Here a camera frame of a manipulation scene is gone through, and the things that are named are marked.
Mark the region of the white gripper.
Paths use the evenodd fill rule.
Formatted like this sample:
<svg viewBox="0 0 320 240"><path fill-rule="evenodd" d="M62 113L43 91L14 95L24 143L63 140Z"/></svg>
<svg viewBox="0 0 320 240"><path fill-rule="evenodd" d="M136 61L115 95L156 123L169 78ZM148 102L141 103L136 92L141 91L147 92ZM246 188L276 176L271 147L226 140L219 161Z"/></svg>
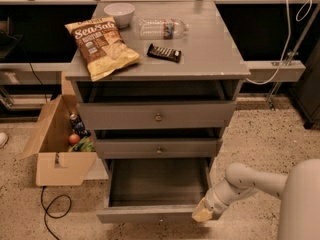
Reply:
<svg viewBox="0 0 320 240"><path fill-rule="evenodd" d="M233 202L251 197L257 192L253 187L240 188L223 179L207 191L193 210L192 218L196 222L218 219Z"/></svg>

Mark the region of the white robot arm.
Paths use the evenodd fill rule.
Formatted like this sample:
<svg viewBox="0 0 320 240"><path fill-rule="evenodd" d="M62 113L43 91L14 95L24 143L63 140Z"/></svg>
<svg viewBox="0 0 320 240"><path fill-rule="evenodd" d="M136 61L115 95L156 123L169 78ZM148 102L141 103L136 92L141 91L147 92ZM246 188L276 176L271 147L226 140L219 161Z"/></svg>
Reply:
<svg viewBox="0 0 320 240"><path fill-rule="evenodd" d="M320 240L320 160L298 163L288 175L232 163L192 213L197 222L219 218L235 201L262 191L281 200L277 240Z"/></svg>

